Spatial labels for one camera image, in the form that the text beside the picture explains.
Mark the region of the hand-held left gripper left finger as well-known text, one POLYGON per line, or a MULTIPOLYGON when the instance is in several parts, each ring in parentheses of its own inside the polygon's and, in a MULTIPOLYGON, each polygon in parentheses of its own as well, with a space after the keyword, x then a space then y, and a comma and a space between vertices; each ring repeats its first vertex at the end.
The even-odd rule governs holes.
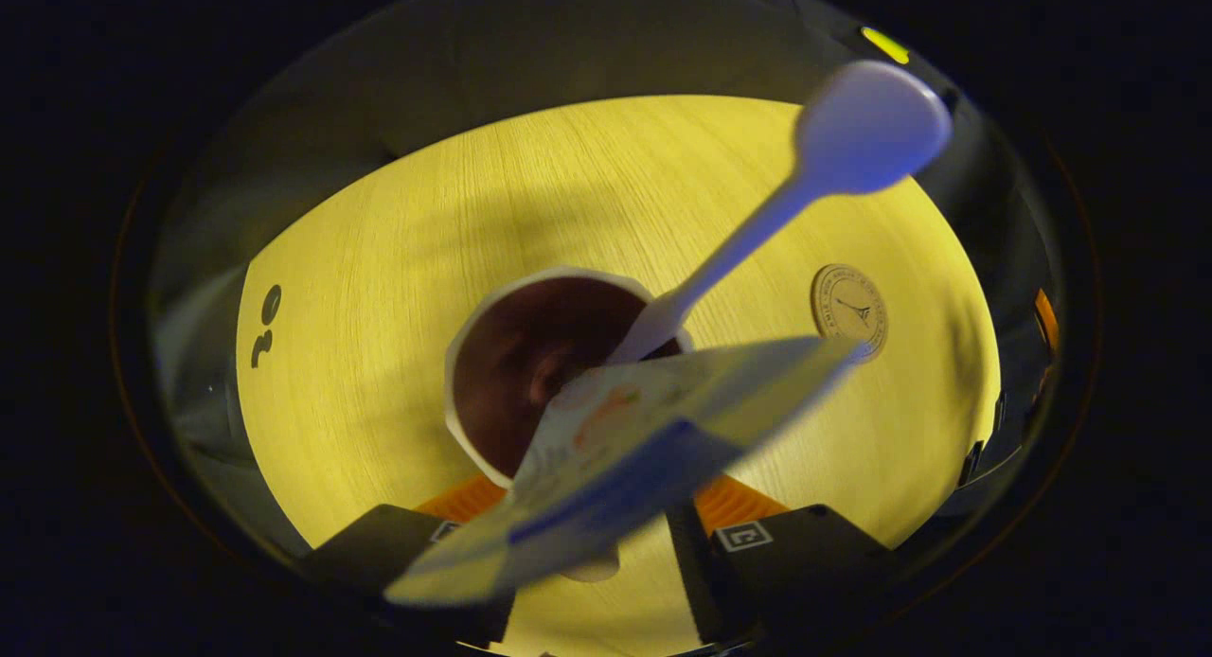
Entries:
POLYGON ((304 555, 302 575, 325 592, 356 604, 372 617, 415 638, 488 649, 504 639, 514 595, 431 609, 395 605, 385 601, 383 593, 421 553, 488 512, 503 496, 503 489, 488 478, 478 476, 413 509, 375 505, 304 555))

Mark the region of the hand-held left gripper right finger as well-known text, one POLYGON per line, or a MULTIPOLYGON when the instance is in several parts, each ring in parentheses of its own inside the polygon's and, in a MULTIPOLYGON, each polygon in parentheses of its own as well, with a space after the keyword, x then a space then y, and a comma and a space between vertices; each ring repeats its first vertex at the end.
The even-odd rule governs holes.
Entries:
POLYGON ((664 518, 703 649, 835 649, 897 561, 831 507, 782 505, 727 475, 664 518))

